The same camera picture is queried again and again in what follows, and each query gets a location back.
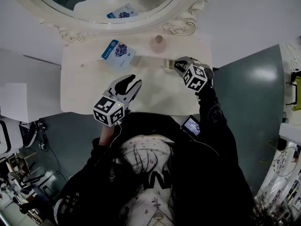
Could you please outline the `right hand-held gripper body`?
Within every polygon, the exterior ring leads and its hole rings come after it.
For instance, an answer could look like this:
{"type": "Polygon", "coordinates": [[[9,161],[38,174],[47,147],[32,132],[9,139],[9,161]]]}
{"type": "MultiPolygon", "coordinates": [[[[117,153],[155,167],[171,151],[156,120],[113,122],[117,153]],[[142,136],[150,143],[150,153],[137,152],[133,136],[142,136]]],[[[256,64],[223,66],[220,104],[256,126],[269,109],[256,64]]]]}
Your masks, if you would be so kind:
{"type": "Polygon", "coordinates": [[[198,93],[208,82],[212,82],[214,72],[210,66],[199,63],[186,65],[186,73],[183,75],[183,81],[186,88],[198,93]]]}

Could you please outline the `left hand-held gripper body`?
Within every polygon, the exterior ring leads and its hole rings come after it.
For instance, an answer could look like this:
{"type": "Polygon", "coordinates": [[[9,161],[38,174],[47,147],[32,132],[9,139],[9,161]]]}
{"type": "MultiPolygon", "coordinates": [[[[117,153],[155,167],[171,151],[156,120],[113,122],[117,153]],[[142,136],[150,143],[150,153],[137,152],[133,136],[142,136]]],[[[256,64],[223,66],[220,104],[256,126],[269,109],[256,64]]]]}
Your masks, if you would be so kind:
{"type": "Polygon", "coordinates": [[[112,127],[125,117],[129,103],[106,90],[93,106],[94,119],[107,127],[112,127]]]}

